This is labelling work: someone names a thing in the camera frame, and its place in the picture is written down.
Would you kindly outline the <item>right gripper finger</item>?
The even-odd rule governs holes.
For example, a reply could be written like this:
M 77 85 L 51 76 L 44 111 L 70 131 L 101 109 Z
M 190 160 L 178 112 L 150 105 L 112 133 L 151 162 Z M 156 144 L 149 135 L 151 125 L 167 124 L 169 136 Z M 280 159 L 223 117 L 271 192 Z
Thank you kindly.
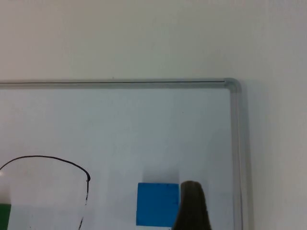
M 199 182 L 184 181 L 180 185 L 180 207 L 173 230 L 210 230 L 211 223 L 205 194 Z

